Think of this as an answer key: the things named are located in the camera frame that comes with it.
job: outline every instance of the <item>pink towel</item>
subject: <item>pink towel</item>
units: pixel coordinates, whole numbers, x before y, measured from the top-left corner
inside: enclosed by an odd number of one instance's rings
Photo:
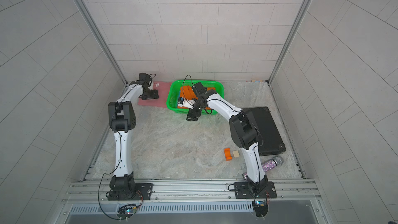
[[[159,98],[158,99],[150,99],[143,101],[142,99],[138,100],[138,105],[140,106],[153,106],[153,107],[163,107],[167,108],[166,101],[169,96],[171,82],[152,82],[153,88],[159,90]]]

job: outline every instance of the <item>marble floor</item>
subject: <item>marble floor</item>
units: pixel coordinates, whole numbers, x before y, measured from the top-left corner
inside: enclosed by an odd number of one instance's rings
[[[267,106],[286,144],[282,166],[266,172],[269,178],[300,177],[292,148],[266,82],[221,82],[224,98],[237,107]],[[224,148],[239,150],[231,139],[229,123],[220,114],[202,115],[197,122],[167,108],[133,103],[137,125],[131,142],[135,178],[241,178],[243,155],[226,161]],[[261,162],[272,156],[262,156]],[[115,142],[110,131],[97,158],[92,178],[101,178],[115,166]]]

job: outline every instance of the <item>green basket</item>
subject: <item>green basket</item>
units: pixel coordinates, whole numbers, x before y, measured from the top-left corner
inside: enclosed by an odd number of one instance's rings
[[[182,85],[182,82],[184,80],[178,80],[172,83],[171,87],[170,87],[170,92],[169,92],[169,96],[167,97],[167,108],[169,108],[170,110],[176,112],[176,113],[185,113],[188,114],[189,109],[188,108],[177,108],[177,99],[180,96],[180,90]],[[219,93],[219,95],[221,95],[221,97],[224,97],[224,86],[219,83],[219,82],[211,82],[211,81],[196,81],[193,80],[192,81],[194,84],[197,82],[202,82],[204,87],[214,87],[216,88],[216,91]],[[191,80],[185,80],[184,82],[184,86],[188,86],[188,85],[192,85]]]

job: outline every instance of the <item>black case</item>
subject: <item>black case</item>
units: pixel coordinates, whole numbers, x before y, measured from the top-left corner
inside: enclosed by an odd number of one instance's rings
[[[264,144],[258,146],[260,156],[277,155],[286,152],[286,146],[282,141],[268,107],[250,107],[250,110],[255,117],[258,130],[264,139]]]

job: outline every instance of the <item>sparkly microphone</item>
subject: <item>sparkly microphone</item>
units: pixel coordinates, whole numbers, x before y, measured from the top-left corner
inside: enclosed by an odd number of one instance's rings
[[[263,167],[263,171],[267,172],[277,166],[281,166],[283,164],[283,158],[281,156],[275,156],[271,160],[266,161],[265,163],[261,164]],[[242,174],[243,178],[247,181],[248,173],[245,172]]]

